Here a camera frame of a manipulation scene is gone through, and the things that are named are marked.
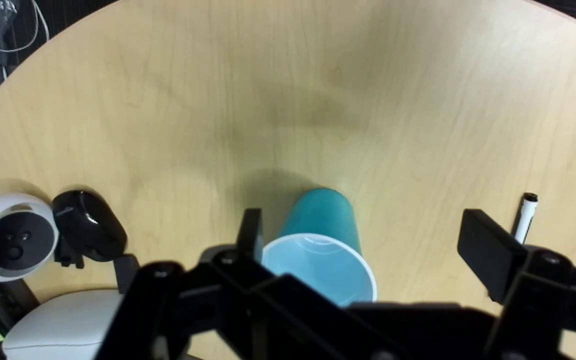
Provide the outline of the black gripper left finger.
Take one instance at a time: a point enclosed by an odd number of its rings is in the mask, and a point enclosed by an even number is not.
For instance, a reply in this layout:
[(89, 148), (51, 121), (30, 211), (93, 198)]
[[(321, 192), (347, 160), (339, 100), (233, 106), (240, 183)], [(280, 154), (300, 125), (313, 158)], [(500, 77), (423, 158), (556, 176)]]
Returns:
[(262, 210), (246, 207), (231, 248), (209, 248), (202, 264), (215, 280), (218, 336), (244, 360), (339, 360), (334, 331), (342, 310), (294, 276), (256, 260)]

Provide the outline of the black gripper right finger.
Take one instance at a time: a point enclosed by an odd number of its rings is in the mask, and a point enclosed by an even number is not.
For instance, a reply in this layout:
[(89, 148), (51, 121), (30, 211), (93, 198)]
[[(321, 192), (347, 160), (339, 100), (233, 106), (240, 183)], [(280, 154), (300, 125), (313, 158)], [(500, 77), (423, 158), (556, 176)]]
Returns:
[(495, 360), (562, 358), (576, 331), (576, 266), (560, 251), (518, 244), (483, 210), (465, 207), (456, 246), (492, 302), (502, 306), (483, 353)]

